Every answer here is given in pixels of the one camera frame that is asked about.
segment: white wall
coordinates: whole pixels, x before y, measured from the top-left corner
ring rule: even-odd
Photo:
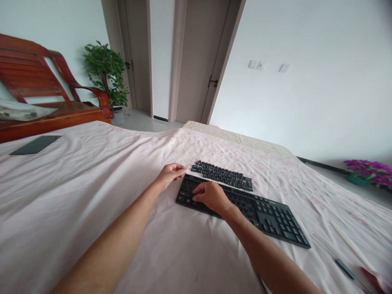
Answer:
[[[84,46],[109,42],[101,0],[0,0],[0,33],[59,51],[81,85],[92,85],[84,70]],[[98,103],[91,92],[77,92],[83,101]],[[3,85],[0,98],[11,98]]]
[[[153,114],[169,118],[175,0],[150,0]]]
[[[390,1],[247,0],[210,124],[329,165],[392,165],[391,110]]]

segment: light switch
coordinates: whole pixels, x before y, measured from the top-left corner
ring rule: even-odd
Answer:
[[[258,60],[251,60],[251,61],[249,62],[248,68],[255,69],[256,66],[257,66],[257,64],[258,64]]]
[[[258,70],[263,70],[265,67],[265,62],[260,61],[256,67]]]
[[[279,72],[287,73],[287,71],[289,70],[289,68],[290,68],[290,65],[289,65],[289,64],[283,63],[282,66],[281,66],[281,69],[279,70]]]

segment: person's right hand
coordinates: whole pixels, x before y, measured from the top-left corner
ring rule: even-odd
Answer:
[[[221,216],[234,206],[223,192],[223,189],[215,182],[201,183],[192,193],[197,194],[193,197],[193,201],[203,202]]]

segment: chair backrest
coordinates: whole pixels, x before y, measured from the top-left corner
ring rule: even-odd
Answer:
[[[25,97],[69,97],[49,68],[48,49],[32,41],[0,34],[0,80],[22,103]]]

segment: tile floor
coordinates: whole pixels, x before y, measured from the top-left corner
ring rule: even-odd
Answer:
[[[184,123],[175,121],[171,124],[163,122],[154,118],[151,118],[148,113],[142,112],[137,109],[130,109],[128,111],[130,116],[124,115],[124,120],[119,120],[117,117],[112,120],[113,125],[124,129],[131,129],[136,131],[153,131],[161,132],[170,129],[181,128]],[[392,210],[392,194],[378,189],[372,185],[366,187],[360,187],[352,184],[345,179],[345,176],[334,171],[330,171],[314,165],[309,165],[310,168],[316,172],[322,174],[326,178],[332,180],[336,184],[343,188],[363,197],[370,201],[373,201],[379,205],[382,205]]]
[[[346,176],[343,174],[336,173],[334,171],[330,171],[328,169],[324,169],[322,167],[317,167],[314,165],[308,165],[310,168],[322,174],[326,178],[330,179],[331,181],[335,182],[339,186],[367,199],[373,201],[379,205],[382,205],[385,208],[392,210],[392,194],[379,189],[375,186],[368,185],[365,187],[357,186],[348,180],[346,180]]]
[[[130,129],[135,131],[153,131],[153,132],[178,129],[183,127],[184,125],[184,123],[178,121],[169,124],[168,122],[163,122],[151,118],[148,113],[137,109],[129,109],[127,110],[127,112],[130,114],[130,116],[124,114],[124,119],[121,119],[121,116],[118,117],[117,115],[115,115],[114,119],[111,121],[112,124],[115,125],[116,127],[121,127],[124,129]]]

